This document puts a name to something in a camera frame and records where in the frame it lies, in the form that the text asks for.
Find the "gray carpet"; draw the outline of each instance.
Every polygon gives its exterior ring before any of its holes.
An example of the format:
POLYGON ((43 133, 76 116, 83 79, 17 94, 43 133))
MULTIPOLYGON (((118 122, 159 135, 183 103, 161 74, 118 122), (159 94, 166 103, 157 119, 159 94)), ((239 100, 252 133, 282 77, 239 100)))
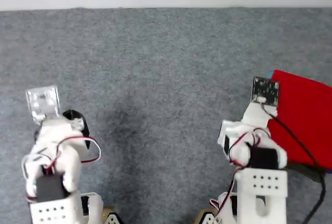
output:
MULTIPOLYGON (((332 84, 332 9, 105 9, 0 12, 0 218, 29 223, 20 161, 36 126, 24 90, 56 84, 101 144, 81 192, 125 223, 192 223, 233 167, 217 145, 254 75, 282 69, 332 84)), ((289 174, 288 223, 320 186, 289 174)), ((332 178, 311 223, 332 221, 332 178)))

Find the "black cable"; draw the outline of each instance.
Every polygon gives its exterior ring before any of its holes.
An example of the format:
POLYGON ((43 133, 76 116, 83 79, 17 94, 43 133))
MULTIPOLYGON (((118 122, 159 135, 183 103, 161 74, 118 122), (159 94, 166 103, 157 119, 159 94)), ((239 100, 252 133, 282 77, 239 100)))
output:
MULTIPOLYGON (((271 116, 272 119, 274 119, 276 122, 278 122, 278 124, 280 124, 291 136, 292 138, 297 142, 297 144, 299 146, 301 146, 301 148, 307 153, 307 155, 310 157, 310 159, 312 160, 313 164, 316 167, 319 167, 315 157, 312 155, 312 153, 309 151, 309 149, 304 145, 304 143, 302 143, 299 138, 288 128, 288 126, 286 126, 286 124, 284 124, 280 119, 278 119, 276 116, 274 116, 273 114, 270 114, 268 111, 266 111, 266 109, 264 108, 264 105, 261 104, 261 107, 263 109, 264 112, 266 112, 266 114, 268 114, 269 116, 271 116)), ((312 216, 316 213, 316 211, 318 210, 318 208, 322 205, 324 198, 325 198, 325 194, 326 194, 326 185, 325 185, 325 179, 323 177, 323 175, 320 172, 317 172, 318 176, 320 178, 320 183, 322 186, 322 191, 320 194, 320 197, 318 199, 318 201, 316 202, 316 204, 314 205, 314 207, 312 208, 312 210, 309 212, 309 214, 306 216, 305 220, 302 222, 302 224, 307 224, 310 219, 312 218, 312 216)))

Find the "circuit board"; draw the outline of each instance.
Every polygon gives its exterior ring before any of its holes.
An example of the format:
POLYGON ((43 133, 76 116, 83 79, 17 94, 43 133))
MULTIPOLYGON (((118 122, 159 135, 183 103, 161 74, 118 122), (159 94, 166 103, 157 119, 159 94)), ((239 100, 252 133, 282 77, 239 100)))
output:
POLYGON ((267 78, 254 77, 251 102, 278 106, 279 82, 267 78))

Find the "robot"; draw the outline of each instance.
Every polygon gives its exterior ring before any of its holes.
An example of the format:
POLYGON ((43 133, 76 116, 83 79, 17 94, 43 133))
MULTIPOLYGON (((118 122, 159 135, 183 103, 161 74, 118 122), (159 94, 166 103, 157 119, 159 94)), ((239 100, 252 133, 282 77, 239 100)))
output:
POLYGON ((101 156, 84 116, 74 110, 60 112, 56 86, 27 90, 26 98, 39 126, 31 152, 22 159, 32 223, 121 224, 116 213, 104 210, 100 195, 78 191, 82 164, 101 156), (91 144, 99 155, 85 160, 91 144))
POLYGON ((276 116, 278 82, 255 77, 251 102, 241 121, 224 120, 218 144, 236 165, 228 192, 211 199, 199 224, 286 224, 287 152, 272 140, 267 114, 276 116), (232 192, 235 181, 237 193, 232 192))

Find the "red fabric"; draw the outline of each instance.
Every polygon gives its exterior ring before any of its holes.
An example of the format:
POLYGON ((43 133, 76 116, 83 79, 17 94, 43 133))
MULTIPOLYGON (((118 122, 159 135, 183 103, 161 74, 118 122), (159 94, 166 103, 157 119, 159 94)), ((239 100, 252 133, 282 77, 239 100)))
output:
MULTIPOLYGON (((278 118, 304 143, 321 167, 332 169, 332 87, 283 71, 274 71, 272 80, 280 82, 278 118)), ((275 120, 269 120, 268 128, 272 139, 286 150, 288 161, 313 164, 275 120)))

